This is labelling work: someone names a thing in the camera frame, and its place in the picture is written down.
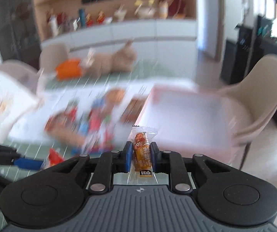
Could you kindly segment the small orange candy packet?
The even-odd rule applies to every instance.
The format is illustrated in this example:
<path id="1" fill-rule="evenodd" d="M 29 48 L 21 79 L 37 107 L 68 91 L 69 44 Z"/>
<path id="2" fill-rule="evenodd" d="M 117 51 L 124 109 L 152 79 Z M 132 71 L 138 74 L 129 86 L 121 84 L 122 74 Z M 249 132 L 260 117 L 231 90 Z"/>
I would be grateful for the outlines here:
<path id="1" fill-rule="evenodd" d="M 133 145 L 132 164 L 127 179 L 128 185 L 157 185 L 157 178 L 152 170 L 150 143 L 157 130 L 145 126 L 133 126 L 130 140 Z"/>

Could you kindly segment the biscuit pack red ends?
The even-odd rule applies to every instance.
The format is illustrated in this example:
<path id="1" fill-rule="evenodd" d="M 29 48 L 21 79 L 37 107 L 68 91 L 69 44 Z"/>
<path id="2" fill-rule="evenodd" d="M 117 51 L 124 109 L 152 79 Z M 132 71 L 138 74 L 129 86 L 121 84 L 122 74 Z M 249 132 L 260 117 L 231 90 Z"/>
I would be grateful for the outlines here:
<path id="1" fill-rule="evenodd" d="M 120 122 L 134 124 L 145 104 L 146 97 L 133 97 L 121 115 Z"/>

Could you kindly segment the red meat snack bag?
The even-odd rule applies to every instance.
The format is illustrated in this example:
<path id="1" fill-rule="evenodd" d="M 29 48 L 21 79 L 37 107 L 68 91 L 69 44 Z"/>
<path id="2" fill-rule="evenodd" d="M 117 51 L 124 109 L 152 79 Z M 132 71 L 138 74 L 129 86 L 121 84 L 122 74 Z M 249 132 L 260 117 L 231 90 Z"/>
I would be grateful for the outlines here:
<path id="1" fill-rule="evenodd" d="M 48 136 L 68 146 L 82 147 L 85 144 L 86 138 L 78 133 L 75 120 L 65 112 L 50 116 L 44 131 Z"/>

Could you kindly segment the round bread bun pack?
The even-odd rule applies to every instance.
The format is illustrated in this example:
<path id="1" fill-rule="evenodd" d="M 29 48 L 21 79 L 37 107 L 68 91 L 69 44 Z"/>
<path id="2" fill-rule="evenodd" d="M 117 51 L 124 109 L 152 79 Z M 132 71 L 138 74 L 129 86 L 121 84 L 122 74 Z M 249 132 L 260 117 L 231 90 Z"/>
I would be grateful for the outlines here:
<path id="1" fill-rule="evenodd" d="M 104 96 L 105 103 L 107 105 L 119 105 L 122 103 L 124 96 L 124 89 L 111 89 Z"/>

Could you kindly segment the yellow red snack bag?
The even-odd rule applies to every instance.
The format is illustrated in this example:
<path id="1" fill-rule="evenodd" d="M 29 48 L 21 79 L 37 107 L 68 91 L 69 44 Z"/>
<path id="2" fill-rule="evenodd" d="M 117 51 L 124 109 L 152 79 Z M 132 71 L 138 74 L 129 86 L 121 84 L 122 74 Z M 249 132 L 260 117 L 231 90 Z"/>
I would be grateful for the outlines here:
<path id="1" fill-rule="evenodd" d="M 50 148 L 48 156 L 44 160 L 41 168 L 44 170 L 62 162 L 64 162 L 64 158 L 58 153 L 58 151 L 56 151 L 53 148 Z"/>

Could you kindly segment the pink cardboard box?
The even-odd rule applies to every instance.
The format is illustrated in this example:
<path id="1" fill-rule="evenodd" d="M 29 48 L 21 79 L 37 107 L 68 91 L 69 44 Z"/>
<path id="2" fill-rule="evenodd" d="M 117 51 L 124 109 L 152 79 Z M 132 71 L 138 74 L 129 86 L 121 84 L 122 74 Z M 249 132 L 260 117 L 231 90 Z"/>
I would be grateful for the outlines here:
<path id="1" fill-rule="evenodd" d="M 203 154 L 226 164 L 233 160 L 224 98 L 216 93 L 156 84 L 135 125 L 156 130 L 152 140 L 160 150 L 176 151 L 185 158 Z"/>

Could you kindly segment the white printed table runner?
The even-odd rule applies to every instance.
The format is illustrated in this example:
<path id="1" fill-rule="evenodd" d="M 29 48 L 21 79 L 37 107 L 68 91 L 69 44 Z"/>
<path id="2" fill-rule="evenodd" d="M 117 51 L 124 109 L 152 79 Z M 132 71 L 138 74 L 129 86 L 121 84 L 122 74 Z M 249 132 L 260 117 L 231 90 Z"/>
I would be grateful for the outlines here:
<path id="1" fill-rule="evenodd" d="M 190 91 L 198 91 L 197 84 L 188 78 L 160 77 L 85 84 L 77 87 L 48 90 L 44 93 L 44 103 L 38 109 L 23 114 L 10 130 L 4 143 L 14 147 L 17 147 L 19 143 L 53 145 L 56 142 L 44 131 L 46 122 L 50 116 L 63 111 L 71 100 L 78 101 L 77 118 L 80 118 L 84 112 L 90 111 L 94 100 L 104 96 L 110 89 L 125 89 L 125 98 L 121 105 L 115 109 L 116 118 L 119 118 L 134 95 L 148 95 L 155 84 L 180 86 Z"/>

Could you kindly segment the cream tote bag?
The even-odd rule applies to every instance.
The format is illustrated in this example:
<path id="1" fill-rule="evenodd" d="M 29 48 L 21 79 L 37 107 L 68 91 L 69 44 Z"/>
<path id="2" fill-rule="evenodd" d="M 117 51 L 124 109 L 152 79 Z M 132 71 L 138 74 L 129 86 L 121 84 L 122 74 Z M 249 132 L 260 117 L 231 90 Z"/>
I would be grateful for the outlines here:
<path id="1" fill-rule="evenodd" d="M 0 64 L 0 143 L 18 119 L 39 107 L 41 99 L 36 95 L 41 73 L 18 60 Z"/>

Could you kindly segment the brown plush rabbit toy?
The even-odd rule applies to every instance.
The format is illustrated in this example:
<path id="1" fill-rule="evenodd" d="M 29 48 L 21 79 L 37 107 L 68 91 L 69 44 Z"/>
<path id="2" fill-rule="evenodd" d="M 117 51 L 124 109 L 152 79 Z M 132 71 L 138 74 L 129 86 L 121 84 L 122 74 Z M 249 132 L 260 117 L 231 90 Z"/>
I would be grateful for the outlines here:
<path id="1" fill-rule="evenodd" d="M 98 78 L 115 72 L 131 72 L 137 59 L 132 43 L 129 40 L 121 49 L 112 53 L 90 49 L 88 55 L 79 63 L 81 74 Z"/>

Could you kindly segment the orange tissue pouch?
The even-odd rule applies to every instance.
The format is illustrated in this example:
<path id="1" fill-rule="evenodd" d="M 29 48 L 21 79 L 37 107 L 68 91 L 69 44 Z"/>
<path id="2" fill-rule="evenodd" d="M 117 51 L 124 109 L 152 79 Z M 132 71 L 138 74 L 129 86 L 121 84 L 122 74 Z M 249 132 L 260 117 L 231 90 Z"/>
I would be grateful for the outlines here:
<path id="1" fill-rule="evenodd" d="M 68 59 L 56 66 L 56 78 L 58 80 L 69 80 L 71 78 L 79 78 L 82 76 L 80 59 Z"/>

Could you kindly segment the beige dining chair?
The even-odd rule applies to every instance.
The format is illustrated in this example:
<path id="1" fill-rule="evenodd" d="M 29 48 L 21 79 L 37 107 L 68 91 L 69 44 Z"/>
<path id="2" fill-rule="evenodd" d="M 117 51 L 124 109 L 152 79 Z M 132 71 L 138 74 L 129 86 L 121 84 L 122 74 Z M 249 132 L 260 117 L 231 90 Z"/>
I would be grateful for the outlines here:
<path id="1" fill-rule="evenodd" d="M 239 83 L 222 87 L 232 142 L 244 148 L 239 169 L 248 156 L 250 145 L 277 110 L 277 55 L 263 56 Z"/>

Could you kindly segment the beige chair left side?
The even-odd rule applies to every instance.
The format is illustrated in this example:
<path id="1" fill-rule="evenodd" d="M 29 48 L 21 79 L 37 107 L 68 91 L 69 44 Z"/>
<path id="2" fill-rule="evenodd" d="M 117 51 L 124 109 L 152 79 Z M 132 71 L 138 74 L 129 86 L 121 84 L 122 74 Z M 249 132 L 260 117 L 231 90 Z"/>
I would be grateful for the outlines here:
<path id="1" fill-rule="evenodd" d="M 69 59 L 69 48 L 64 43 L 46 46 L 39 57 L 39 67 L 43 73 L 52 73 L 55 68 Z"/>

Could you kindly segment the black water dispenser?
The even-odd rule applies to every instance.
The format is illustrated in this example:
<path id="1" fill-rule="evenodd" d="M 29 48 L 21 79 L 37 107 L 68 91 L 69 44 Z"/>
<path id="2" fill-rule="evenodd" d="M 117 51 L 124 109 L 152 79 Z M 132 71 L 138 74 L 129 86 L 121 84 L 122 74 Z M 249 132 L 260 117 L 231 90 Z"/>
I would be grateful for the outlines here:
<path id="1" fill-rule="evenodd" d="M 252 50 L 253 28 L 237 24 L 236 41 L 227 39 L 220 78 L 228 85 L 242 81 L 247 74 Z"/>

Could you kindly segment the white flower vase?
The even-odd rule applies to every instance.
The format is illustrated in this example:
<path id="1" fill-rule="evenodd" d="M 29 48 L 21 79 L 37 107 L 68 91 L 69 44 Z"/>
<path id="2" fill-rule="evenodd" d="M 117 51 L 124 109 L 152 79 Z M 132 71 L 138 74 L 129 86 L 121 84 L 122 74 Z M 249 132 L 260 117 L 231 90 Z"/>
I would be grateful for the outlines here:
<path id="1" fill-rule="evenodd" d="M 125 19 L 127 14 L 127 9 L 124 8 L 124 5 L 121 5 L 115 12 L 114 17 L 118 22 L 121 22 Z"/>

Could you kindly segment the white rabbit ceramic pot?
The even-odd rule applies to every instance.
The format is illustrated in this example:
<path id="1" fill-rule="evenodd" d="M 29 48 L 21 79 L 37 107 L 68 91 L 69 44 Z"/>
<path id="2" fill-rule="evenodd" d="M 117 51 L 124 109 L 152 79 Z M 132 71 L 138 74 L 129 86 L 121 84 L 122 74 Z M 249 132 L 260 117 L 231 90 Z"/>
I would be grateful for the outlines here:
<path id="1" fill-rule="evenodd" d="M 152 19 L 156 13 L 156 8 L 153 6 L 154 2 L 155 0 L 148 0 L 147 2 L 136 0 L 134 4 L 136 6 L 134 15 L 138 19 Z"/>

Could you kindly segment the white tumbler bottle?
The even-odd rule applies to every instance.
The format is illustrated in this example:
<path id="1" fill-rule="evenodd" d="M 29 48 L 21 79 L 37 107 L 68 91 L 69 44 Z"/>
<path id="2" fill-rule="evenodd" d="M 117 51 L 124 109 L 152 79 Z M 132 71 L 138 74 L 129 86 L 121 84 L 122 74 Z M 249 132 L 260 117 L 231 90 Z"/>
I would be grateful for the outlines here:
<path id="1" fill-rule="evenodd" d="M 52 34 L 52 37 L 56 37 L 59 33 L 58 21 L 55 15 L 51 15 L 48 21 L 48 25 Z"/>

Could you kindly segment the teal thermos bottle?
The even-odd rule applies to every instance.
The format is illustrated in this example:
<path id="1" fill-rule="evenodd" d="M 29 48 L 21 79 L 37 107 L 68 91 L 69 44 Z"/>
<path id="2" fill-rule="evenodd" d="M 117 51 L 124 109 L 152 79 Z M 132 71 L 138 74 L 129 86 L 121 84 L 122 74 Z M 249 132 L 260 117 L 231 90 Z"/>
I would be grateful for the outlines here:
<path id="1" fill-rule="evenodd" d="M 85 9 L 79 9 L 79 22 L 80 22 L 80 27 L 85 28 L 86 27 L 86 14 L 85 14 Z"/>

